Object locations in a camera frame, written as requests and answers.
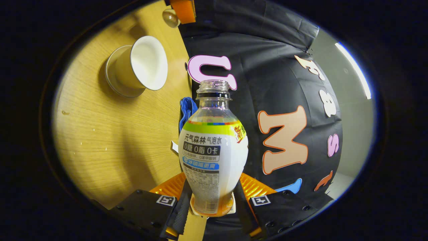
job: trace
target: green label stripe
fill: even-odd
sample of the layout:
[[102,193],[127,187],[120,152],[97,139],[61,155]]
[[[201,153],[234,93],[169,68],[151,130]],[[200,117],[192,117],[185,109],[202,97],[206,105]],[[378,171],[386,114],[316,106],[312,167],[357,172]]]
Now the green label stripe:
[[197,133],[206,133],[206,134],[218,134],[218,135],[228,135],[228,136],[236,136],[236,131],[240,131],[241,138],[244,138],[246,132],[244,127],[242,126],[240,121],[232,122],[227,125],[212,125],[210,123],[203,122],[191,122],[188,121],[184,124],[183,129],[186,131],[197,132]]

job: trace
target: letter m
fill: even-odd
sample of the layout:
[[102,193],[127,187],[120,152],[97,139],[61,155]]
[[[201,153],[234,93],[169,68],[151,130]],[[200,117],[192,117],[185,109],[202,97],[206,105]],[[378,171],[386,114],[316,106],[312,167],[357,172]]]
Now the letter m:
[[269,115],[265,111],[260,111],[258,119],[259,128],[263,134],[268,134],[271,128],[281,127],[263,142],[263,145],[267,147],[282,150],[275,153],[266,151],[263,154],[263,172],[265,175],[285,166],[306,162],[308,147],[293,141],[306,127],[306,113],[301,105],[297,107],[295,112],[286,114]]

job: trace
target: bottle label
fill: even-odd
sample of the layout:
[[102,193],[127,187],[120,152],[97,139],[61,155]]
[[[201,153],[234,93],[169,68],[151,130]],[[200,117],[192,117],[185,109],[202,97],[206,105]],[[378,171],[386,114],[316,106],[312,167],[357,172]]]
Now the bottle label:
[[225,215],[229,200],[219,198],[233,191],[247,160],[248,138],[241,122],[188,121],[178,145],[183,171],[198,197],[195,210]]

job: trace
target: plastic bottle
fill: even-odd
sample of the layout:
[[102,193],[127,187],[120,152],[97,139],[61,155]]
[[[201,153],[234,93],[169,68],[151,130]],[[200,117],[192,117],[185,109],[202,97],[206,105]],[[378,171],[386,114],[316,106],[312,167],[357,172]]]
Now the plastic bottle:
[[180,163],[199,214],[220,217],[233,206],[232,191],[244,169],[248,137],[241,122],[229,110],[229,84],[203,81],[197,92],[199,109],[181,130]]

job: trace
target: barcode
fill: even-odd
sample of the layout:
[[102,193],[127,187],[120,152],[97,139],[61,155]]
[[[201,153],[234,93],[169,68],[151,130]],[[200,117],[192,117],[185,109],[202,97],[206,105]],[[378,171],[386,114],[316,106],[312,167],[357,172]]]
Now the barcode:
[[206,203],[207,213],[216,213],[217,212],[217,203],[216,202],[207,202]]

